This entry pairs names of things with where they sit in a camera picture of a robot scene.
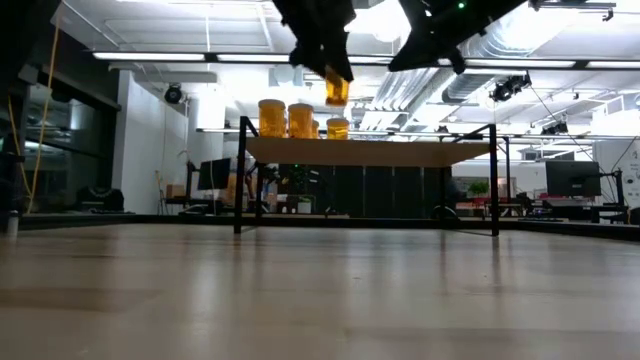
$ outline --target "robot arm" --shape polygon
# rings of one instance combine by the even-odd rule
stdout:
[[[424,68],[447,58],[457,73],[465,64],[458,45],[526,0],[399,0],[411,33],[389,64],[389,71]],[[347,57],[348,33],[344,27],[355,19],[351,0],[274,0],[297,39],[289,62],[304,65],[323,78],[331,69],[344,80],[353,80]]]

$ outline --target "cardboard box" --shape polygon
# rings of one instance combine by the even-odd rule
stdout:
[[[186,192],[184,191],[184,185],[167,185],[167,192],[165,193],[165,197],[167,199],[172,199],[176,197],[184,197]]]

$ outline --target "yellow cable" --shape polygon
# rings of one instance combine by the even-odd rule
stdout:
[[[47,92],[51,92],[51,84],[53,83],[53,72],[56,68],[56,50],[58,48],[58,35],[60,33],[60,11],[56,15],[56,30],[53,35],[53,46],[51,49],[51,61],[49,62],[49,81],[47,82]],[[29,198],[29,207],[27,207],[27,214],[31,213],[31,207],[33,206],[33,198],[35,198],[36,188],[38,186],[38,171],[40,170],[40,158],[42,155],[42,142],[44,141],[44,126],[47,121],[47,115],[49,112],[49,98],[47,96],[44,101],[44,112],[42,114],[42,123],[40,125],[40,139],[38,141],[38,155],[36,156],[36,168],[33,171],[33,184],[31,185],[31,194]]]
[[[9,120],[11,121],[11,131],[13,131],[13,142],[16,145],[16,153],[18,156],[20,154],[20,142],[18,141],[18,132],[16,131],[16,122],[13,118],[13,106],[11,105],[11,95],[8,96],[9,99]],[[27,194],[31,197],[31,189],[29,188],[29,181],[27,181],[27,173],[24,171],[24,163],[20,163],[20,170],[22,171],[22,180],[24,181],[24,188],[27,190]]]

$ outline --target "window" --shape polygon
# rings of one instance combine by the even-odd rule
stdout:
[[[78,191],[87,187],[110,187],[115,117],[65,94],[49,95],[46,87],[31,87],[27,110],[25,173],[33,184],[38,142],[44,117],[44,137],[32,213],[82,210]]]

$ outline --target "yellow container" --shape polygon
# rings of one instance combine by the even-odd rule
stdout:
[[[313,123],[313,106],[307,104],[289,105],[289,137],[310,139]]]
[[[327,100],[329,106],[346,106],[349,101],[349,83],[333,69],[327,67]]]
[[[318,139],[318,128],[320,127],[320,123],[313,120],[313,122],[311,123],[311,138],[312,139]]]
[[[287,121],[284,117],[285,105],[280,100],[265,99],[258,103],[260,108],[260,136],[285,137]]]
[[[327,139],[349,139],[349,121],[347,119],[327,120]]]

